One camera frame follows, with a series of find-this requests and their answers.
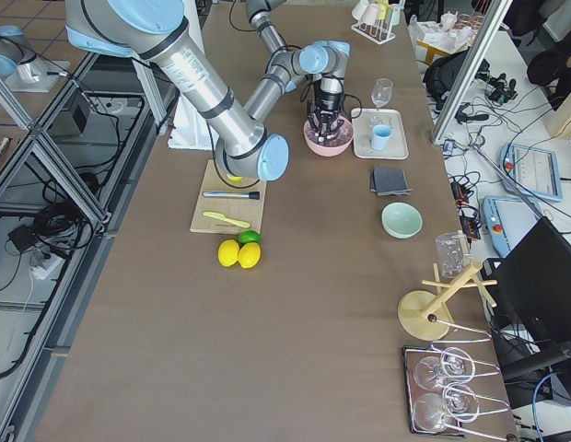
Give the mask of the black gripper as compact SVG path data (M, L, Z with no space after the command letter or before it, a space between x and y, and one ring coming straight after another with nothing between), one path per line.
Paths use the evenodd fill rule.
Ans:
M308 100L308 137L313 142L323 142L326 139L326 129L323 123L331 123L327 131L327 139L339 136L344 126L343 111L344 94L327 92L322 89L314 90L314 98Z

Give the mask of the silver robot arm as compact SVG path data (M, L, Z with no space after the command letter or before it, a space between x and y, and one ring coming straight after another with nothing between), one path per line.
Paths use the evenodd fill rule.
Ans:
M262 122L276 102L308 80L314 98L307 103L307 120L317 140L332 140L343 128L344 77L351 47L345 41L315 41L291 49L277 31L270 13L280 1L248 1L247 18L271 53L262 80L245 104Z
M279 79L265 76L241 105L191 38L183 2L68 1L65 13L68 40L77 48L158 65L218 133L227 173L260 180L284 174L288 144L263 124L283 94Z

